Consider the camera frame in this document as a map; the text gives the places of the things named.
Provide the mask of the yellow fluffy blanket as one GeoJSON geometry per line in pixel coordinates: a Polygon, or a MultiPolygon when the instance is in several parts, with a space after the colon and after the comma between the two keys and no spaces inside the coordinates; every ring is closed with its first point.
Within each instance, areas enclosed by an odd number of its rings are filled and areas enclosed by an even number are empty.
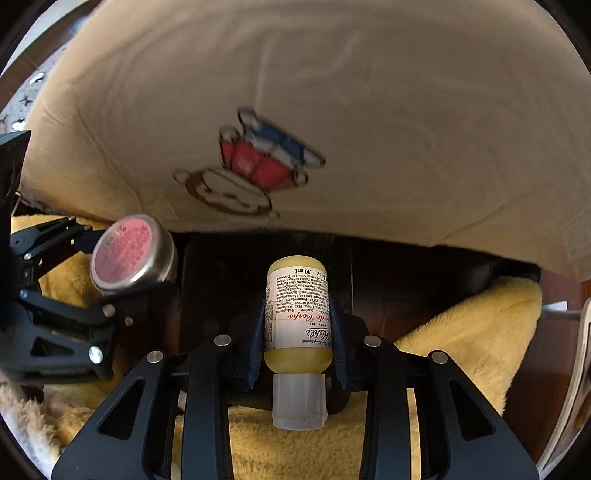
{"type": "Polygon", "coordinates": [[[460,290],[472,252],[303,232],[176,234],[177,279],[113,316],[47,298],[86,282],[97,233],[69,219],[1,246],[1,437],[30,479],[534,479],[502,412],[534,336],[534,266],[460,290]],[[329,419],[270,423],[263,270],[329,272],[329,419]]]}

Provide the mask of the grey patterned duvet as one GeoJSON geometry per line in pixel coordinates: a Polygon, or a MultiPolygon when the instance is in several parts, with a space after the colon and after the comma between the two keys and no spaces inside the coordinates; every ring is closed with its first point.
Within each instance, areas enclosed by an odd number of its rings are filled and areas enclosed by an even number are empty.
{"type": "Polygon", "coordinates": [[[2,134],[26,129],[27,117],[39,92],[47,82],[51,71],[68,47],[68,43],[52,53],[17,89],[1,111],[2,134]]]}

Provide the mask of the beige cartoon print blanket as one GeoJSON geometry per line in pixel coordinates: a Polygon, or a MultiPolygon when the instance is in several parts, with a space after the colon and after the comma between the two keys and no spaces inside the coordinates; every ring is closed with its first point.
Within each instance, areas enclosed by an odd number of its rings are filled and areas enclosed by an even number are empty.
{"type": "Polygon", "coordinates": [[[27,126],[43,210],[590,276],[590,48],[552,1],[106,1],[27,126]]]}

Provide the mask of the small yellow lotion bottle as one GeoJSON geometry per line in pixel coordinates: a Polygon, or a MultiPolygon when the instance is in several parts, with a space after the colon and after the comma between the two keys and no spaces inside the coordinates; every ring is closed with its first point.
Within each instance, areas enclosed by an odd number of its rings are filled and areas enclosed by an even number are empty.
{"type": "Polygon", "coordinates": [[[273,426],[290,431],[324,427],[332,323],[327,270],[318,260],[293,255],[270,265],[264,361],[273,372],[273,426]]]}

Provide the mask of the round metal tin pink label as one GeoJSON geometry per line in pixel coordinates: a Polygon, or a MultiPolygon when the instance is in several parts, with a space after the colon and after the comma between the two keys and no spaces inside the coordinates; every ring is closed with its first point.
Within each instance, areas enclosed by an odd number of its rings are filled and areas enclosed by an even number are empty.
{"type": "Polygon", "coordinates": [[[171,233],[145,214],[111,225],[94,247],[90,278],[103,295],[173,281],[177,252],[171,233]]]}

